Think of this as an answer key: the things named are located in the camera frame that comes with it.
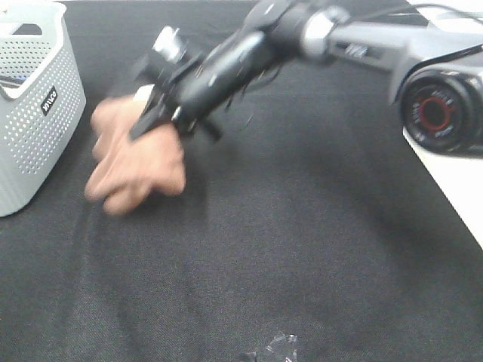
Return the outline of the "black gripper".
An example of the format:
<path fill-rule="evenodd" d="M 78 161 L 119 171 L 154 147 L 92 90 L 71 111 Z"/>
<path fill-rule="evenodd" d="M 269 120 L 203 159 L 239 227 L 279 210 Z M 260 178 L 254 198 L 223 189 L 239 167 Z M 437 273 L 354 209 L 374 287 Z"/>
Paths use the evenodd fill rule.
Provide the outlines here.
<path fill-rule="evenodd" d="M 193 132 L 197 123 L 275 64 L 275 51 L 266 34 L 249 32 L 225 43 L 174 88 L 167 104 L 174 110 L 172 121 L 181 133 Z M 133 66 L 134 79 L 157 85 L 172 82 L 177 64 L 159 54 L 145 54 Z M 129 131 L 130 141 L 170 124 L 165 95 L 153 90 L 139 118 Z"/>

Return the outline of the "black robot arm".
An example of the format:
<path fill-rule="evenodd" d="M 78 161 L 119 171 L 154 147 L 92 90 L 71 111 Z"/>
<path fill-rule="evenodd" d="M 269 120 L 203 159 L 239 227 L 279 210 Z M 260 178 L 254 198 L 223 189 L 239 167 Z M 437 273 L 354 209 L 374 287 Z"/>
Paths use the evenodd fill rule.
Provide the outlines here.
<path fill-rule="evenodd" d="M 296 1 L 256 3 L 208 53 L 163 28 L 139 72 L 152 90 L 129 136 L 172 122 L 181 134 L 203 127 L 219 138 L 210 114 L 292 60 L 346 60 L 388 72 L 389 102 L 417 145 L 439 155 L 482 156 L 481 34 L 381 23 L 378 14 L 352 17 L 341 7 Z"/>

